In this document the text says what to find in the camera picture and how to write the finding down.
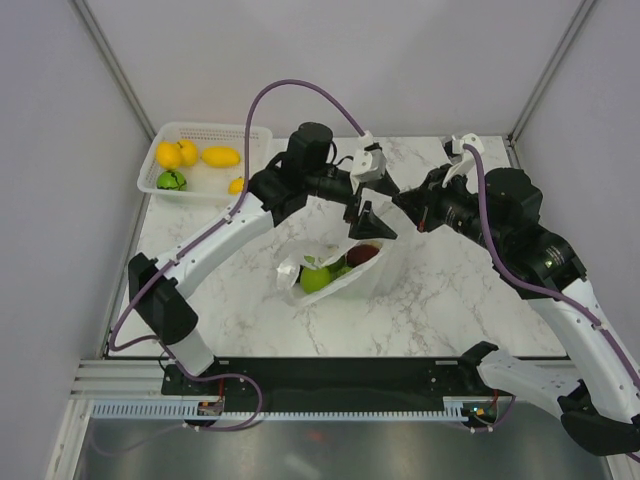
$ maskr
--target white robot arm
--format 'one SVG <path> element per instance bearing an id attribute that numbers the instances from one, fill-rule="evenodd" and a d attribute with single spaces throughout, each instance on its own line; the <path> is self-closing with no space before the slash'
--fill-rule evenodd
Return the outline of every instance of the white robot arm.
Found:
<path id="1" fill-rule="evenodd" d="M 464 176 L 472 159 L 465 156 L 462 147 L 471 145 L 482 151 L 477 136 L 470 134 L 445 144 L 454 166 L 432 170 L 420 187 L 405 192 L 400 192 L 389 176 L 382 149 L 368 132 L 361 138 L 361 149 L 354 155 L 358 161 L 350 173 L 327 164 L 332 138 L 331 130 L 323 125 L 303 124 L 291 136 L 287 151 L 251 178 L 236 215 L 228 216 L 228 208 L 191 239 L 156 260 L 143 254 L 131 260 L 131 297 L 158 272 L 156 264 L 176 263 L 167 274 L 169 278 L 162 277 L 136 310 L 191 374 L 207 369 L 214 355 L 197 333 L 197 315 L 186 299 L 236 250 L 304 207 L 309 195 L 345 205 L 344 219 L 351 224 L 351 238 L 396 237 L 371 211 L 370 202 L 362 204 L 362 190 L 369 188 L 390 196 L 419 231 L 429 232 L 446 224 L 486 247 L 478 197 L 468 192 Z M 524 172 L 493 170 L 486 183 L 491 237 L 509 271 L 576 300 L 594 313 L 601 325 L 594 327 L 574 307 L 532 294 L 505 279 L 550 325 L 581 378 L 550 374 L 485 342 L 470 351 L 479 377 L 488 387 L 510 392 L 559 418 L 569 435 L 591 453 L 639 450 L 640 370 L 602 313 L 584 266 L 563 238 L 538 225 L 542 194 Z M 206 236 L 218 223 L 222 223 L 220 228 Z M 612 345 L 619 345 L 618 350 Z"/>

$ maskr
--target plastic bag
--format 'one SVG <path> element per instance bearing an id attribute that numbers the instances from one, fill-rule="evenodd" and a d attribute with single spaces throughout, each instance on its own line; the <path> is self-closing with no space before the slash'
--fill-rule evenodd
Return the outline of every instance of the plastic bag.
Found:
<path id="1" fill-rule="evenodd" d="M 389 202 L 377 209 L 376 215 L 398 234 L 397 239 L 345 239 L 344 229 L 340 229 L 335 232 L 337 238 L 333 244 L 313 240 L 289 242 L 283 248 L 276 276 L 276 288 L 284 301 L 302 307 L 328 295 L 366 299 L 391 292 L 404 273 L 410 239 L 416 230 L 404 213 Z M 362 244 L 374 245 L 379 251 L 370 260 L 333 280 L 323 289 L 306 294 L 296 283 L 302 267 L 318 269 L 333 265 L 351 248 Z"/>

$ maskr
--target white basket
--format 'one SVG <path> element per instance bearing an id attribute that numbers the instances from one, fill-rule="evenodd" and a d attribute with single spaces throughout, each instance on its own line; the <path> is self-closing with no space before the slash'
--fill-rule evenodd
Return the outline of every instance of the white basket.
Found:
<path id="1" fill-rule="evenodd" d="M 160 142 L 175 143 L 188 138 L 198 147 L 198 162 L 193 167 L 178 169 L 187 179 L 187 190 L 161 190 L 156 187 L 158 176 L 165 170 L 155 161 L 155 152 Z M 251 127 L 249 137 L 249 169 L 251 175 L 266 165 L 271 143 L 271 131 L 263 127 Z M 202 161 L 200 156 L 207 147 L 232 147 L 240 153 L 240 163 L 229 168 L 213 168 Z M 244 126 L 217 123 L 171 122 L 163 125 L 149 148 L 140 175 L 138 188 L 145 193 L 162 195 L 174 200 L 212 201 L 230 203 L 237 195 L 228 193 L 229 184 L 238 177 L 244 177 Z"/>

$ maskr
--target white marble surface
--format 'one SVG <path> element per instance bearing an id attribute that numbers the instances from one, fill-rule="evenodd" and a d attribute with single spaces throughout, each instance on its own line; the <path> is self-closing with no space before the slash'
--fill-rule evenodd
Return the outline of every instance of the white marble surface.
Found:
<path id="1" fill-rule="evenodd" d="M 499 137 L 485 137 L 488 169 L 508 166 Z M 336 141 L 340 155 L 354 139 Z M 419 185 L 427 172 L 447 161 L 437 138 L 380 141 L 400 188 Z M 273 142 L 273 152 L 285 140 Z M 475 174 L 469 179 L 475 191 Z M 149 257 L 190 236 L 220 211 L 153 197 L 138 248 Z M 310 199 L 277 229 L 247 244 L 216 269 L 189 299 L 199 330 L 217 355 L 407 356 L 458 355 L 489 340 L 515 355 L 564 355 L 546 324 L 503 284 L 480 247 L 441 227 L 411 237 L 406 275 L 388 296 L 371 300 L 326 298 L 305 308 L 286 305 L 275 291 L 278 252 L 289 240 L 322 239 L 345 228 L 343 207 Z M 118 343 L 149 333 L 134 312 Z M 122 355 L 158 355 L 150 342 Z"/>

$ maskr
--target white wall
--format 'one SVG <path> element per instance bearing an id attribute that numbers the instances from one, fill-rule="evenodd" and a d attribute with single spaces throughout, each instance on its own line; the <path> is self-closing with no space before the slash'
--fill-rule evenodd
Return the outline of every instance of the white wall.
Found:
<path id="1" fill-rule="evenodd" d="M 603 0 L 519 142 L 543 219 L 640 360 L 640 2 Z"/>
<path id="2" fill-rule="evenodd" d="M 88 0 L 147 114 L 243 124 L 313 81 L 377 135 L 507 133 L 580 0 Z M 353 130 L 314 94 L 256 121 Z"/>
<path id="3" fill-rule="evenodd" d="M 0 477 L 39 480 L 147 141 L 65 0 L 3 2 L 0 45 Z"/>

